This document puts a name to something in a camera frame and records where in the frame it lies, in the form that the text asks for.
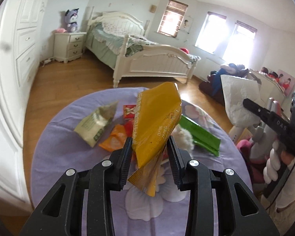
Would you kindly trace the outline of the white gloved right hand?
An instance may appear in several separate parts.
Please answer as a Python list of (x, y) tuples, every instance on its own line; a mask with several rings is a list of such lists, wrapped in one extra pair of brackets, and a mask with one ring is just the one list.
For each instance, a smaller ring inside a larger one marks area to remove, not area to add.
[(280, 168), (283, 168), (282, 164), (287, 166), (290, 173), (286, 184), (295, 184), (295, 157), (288, 153), (278, 140), (275, 140), (272, 144), (270, 157), (263, 170), (263, 177), (266, 184), (278, 180), (278, 171)]

